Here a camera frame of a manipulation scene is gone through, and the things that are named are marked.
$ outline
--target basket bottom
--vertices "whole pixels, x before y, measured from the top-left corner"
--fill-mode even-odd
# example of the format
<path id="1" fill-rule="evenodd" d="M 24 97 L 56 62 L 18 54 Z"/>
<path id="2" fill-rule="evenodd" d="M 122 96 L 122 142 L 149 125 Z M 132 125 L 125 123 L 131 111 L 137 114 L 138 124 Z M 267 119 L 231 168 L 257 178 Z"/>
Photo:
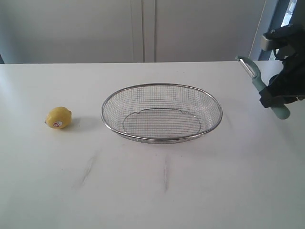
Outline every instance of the basket bottom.
<path id="1" fill-rule="evenodd" d="M 173 108 L 151 108 L 134 112 L 125 117 L 123 130 L 126 134 L 149 141 L 167 141 L 197 135 L 201 122 L 197 116 Z"/>

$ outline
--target scratch mark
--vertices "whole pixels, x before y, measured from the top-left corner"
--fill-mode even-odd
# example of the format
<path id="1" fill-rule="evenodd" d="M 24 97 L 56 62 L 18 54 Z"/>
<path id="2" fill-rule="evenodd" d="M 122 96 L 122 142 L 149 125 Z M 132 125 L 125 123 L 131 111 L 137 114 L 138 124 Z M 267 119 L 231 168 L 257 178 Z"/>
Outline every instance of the scratch mark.
<path id="1" fill-rule="evenodd" d="M 85 183 L 86 183 L 86 180 L 88 179 L 91 171 L 92 171 L 92 168 L 94 166 L 94 164 L 96 163 L 97 161 L 97 158 L 98 158 L 98 152 L 96 152 L 94 154 L 93 157 L 91 157 L 87 163 L 87 166 L 85 168 L 85 171 L 83 173 L 83 176 L 80 178 L 80 180 L 78 182 L 76 182 L 76 184 L 74 185 L 76 188 L 81 188 Z"/>
<path id="2" fill-rule="evenodd" d="M 164 167 L 163 167 L 163 174 L 164 174 L 164 192 L 167 192 L 167 190 L 168 190 L 168 161 L 169 161 L 169 156 L 166 155 L 165 161 L 164 161 Z"/>

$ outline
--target wire mesh basket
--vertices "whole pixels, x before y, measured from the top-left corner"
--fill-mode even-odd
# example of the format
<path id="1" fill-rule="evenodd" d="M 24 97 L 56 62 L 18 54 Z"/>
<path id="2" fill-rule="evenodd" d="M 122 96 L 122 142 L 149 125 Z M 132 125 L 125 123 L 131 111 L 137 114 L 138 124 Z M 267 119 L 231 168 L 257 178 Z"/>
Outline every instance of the wire mesh basket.
<path id="1" fill-rule="evenodd" d="M 121 89 L 102 105 L 106 126 L 146 143 L 178 143 L 214 130 L 223 112 L 207 92 L 190 86 L 153 83 Z"/>

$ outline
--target sticker on lemon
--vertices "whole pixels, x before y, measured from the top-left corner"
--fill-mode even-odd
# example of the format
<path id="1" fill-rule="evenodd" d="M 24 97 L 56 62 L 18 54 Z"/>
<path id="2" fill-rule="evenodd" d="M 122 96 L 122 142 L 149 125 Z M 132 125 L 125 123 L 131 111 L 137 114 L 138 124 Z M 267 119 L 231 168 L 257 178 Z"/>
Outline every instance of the sticker on lemon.
<path id="1" fill-rule="evenodd" d="M 63 106 L 52 109 L 45 120 L 45 123 L 54 129 L 62 129 L 72 121 L 72 113 Z"/>

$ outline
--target cabinet door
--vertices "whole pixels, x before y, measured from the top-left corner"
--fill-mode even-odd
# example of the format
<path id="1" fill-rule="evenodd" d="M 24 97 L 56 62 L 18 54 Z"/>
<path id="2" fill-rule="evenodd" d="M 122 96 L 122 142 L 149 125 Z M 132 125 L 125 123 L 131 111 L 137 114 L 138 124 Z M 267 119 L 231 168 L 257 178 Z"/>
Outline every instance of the cabinet door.
<path id="1" fill-rule="evenodd" d="M 232 61 L 237 54 L 249 56 L 265 4 L 265 0 L 153 1 L 157 62 Z"/>
<path id="2" fill-rule="evenodd" d="M 143 62 L 141 0 L 1 0 L 0 14 L 5 62 Z"/>

